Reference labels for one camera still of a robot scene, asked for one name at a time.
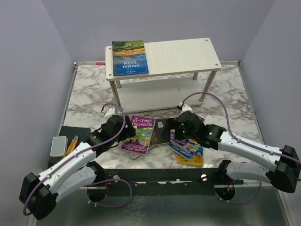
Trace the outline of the purple 117-Storey Treehouse book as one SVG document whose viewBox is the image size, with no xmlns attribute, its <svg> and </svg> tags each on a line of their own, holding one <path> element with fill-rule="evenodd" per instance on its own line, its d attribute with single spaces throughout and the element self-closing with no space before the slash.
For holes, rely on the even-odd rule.
<svg viewBox="0 0 301 226">
<path fill-rule="evenodd" d="M 155 126 L 155 119 L 133 115 L 131 123 L 135 129 L 135 135 L 127 138 L 121 149 L 138 155 L 146 155 Z"/>
</svg>

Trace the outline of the blue 91-Storey Treehouse book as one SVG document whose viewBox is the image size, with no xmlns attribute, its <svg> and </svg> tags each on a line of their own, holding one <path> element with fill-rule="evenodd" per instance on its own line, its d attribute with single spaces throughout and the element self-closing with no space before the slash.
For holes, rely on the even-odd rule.
<svg viewBox="0 0 301 226">
<path fill-rule="evenodd" d="M 190 139 L 177 140 L 175 139 L 175 132 L 170 132 L 170 142 L 168 144 L 172 151 L 176 152 L 181 157 L 191 160 L 194 156 L 203 156 L 203 147 L 195 141 Z"/>
</svg>

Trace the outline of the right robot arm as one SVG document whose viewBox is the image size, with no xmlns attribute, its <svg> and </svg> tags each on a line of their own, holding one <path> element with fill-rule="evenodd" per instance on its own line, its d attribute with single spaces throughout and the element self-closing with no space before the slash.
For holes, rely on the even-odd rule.
<svg viewBox="0 0 301 226">
<path fill-rule="evenodd" d="M 279 148 L 247 140 L 221 126 L 204 124 L 190 111 L 168 118 L 164 136 L 169 136 L 171 130 L 174 130 L 178 140 L 193 140 L 202 147 L 233 153 L 251 160 L 251 163 L 226 161 L 225 167 L 216 172 L 216 179 L 221 184 L 227 184 L 231 180 L 249 179 L 270 183 L 286 193 L 294 193 L 296 190 L 301 161 L 296 150 L 289 145 Z"/>
</svg>

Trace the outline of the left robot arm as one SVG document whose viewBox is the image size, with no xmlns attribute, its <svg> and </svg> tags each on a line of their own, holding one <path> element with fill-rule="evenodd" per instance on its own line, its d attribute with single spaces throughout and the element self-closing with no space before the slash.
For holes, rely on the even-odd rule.
<svg viewBox="0 0 301 226">
<path fill-rule="evenodd" d="M 83 186 L 107 185 L 123 182 L 105 172 L 95 158 L 108 151 L 116 142 L 135 135 L 129 116 L 114 114 L 101 126 L 100 131 L 91 132 L 77 148 L 50 168 L 35 175 L 27 174 L 19 195 L 24 205 L 23 215 L 33 215 L 37 220 L 48 216 L 66 196 Z"/>
</svg>

